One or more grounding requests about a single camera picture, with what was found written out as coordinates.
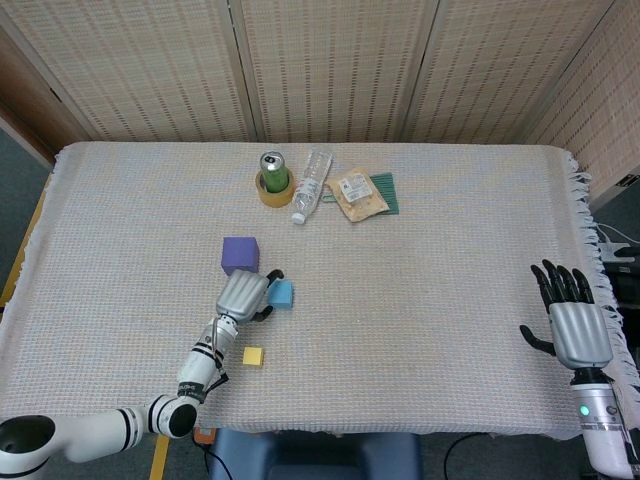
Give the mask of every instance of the purple cube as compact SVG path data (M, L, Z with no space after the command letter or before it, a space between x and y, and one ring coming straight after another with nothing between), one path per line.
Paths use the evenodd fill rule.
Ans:
M222 243L222 269L227 275L234 270L258 272L260 250L254 237L224 237Z

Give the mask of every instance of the yellow cube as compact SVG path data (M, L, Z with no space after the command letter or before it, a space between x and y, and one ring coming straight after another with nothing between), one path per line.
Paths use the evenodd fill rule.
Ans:
M242 363L245 365L255 365L256 367L262 366L262 360L264 359L264 350L260 347L244 347L244 356L242 357Z

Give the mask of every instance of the robotic hand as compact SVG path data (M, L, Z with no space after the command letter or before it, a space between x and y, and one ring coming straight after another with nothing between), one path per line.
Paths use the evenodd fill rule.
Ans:
M640 478L640 463L624 427L611 379L602 369L613 358L600 307L579 270L569 272L548 260L542 264L549 278L531 266L549 314L553 343L537 338L526 325L522 336L536 350L557 357L574 371L571 389L589 461L598 472L618 478Z
M267 277L233 272L218 298L218 316L207 324L180 370L176 396L160 395L148 406L86 417L30 415L0 424L0 479L42 478L49 457L59 451L72 462L87 462L132 448L145 433L187 435L195 425L197 407L229 380L222 361L238 335L237 325L261 322L273 311L271 306L257 309L276 278L284 278L280 270Z

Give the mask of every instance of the green can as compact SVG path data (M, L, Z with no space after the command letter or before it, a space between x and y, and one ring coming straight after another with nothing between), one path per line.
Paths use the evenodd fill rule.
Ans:
M289 185L289 174L281 153L267 152L260 157L260 170L269 193L279 193Z

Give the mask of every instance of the yellow table edge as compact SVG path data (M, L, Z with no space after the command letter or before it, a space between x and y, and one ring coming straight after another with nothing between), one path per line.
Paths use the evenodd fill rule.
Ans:
M2 295L0 296L0 307L2 308L4 308L7 302L11 300L13 292L16 289L16 282L18 281L18 277L20 276L20 269L22 268L22 263L24 262L24 250L27 247L27 243L29 242L31 233L33 232L33 229L36 226L36 223L38 223L40 215L42 214L42 205L44 204L44 198L50 180L51 175L49 175L47 183L45 183L44 189L42 190L42 194L40 194L40 199L38 200L36 209L31 216L31 221L29 222L27 231L25 232L22 243L20 244L20 250L18 250L18 255L13 262L13 266L11 267L11 271L9 272L9 276L7 277L7 282L5 283L4 289L2 290ZM169 437L158 435L158 437L156 438L156 449L153 453L153 462L151 464L151 473L149 474L149 480L162 479L162 476L164 474L164 466L167 461L168 451Z

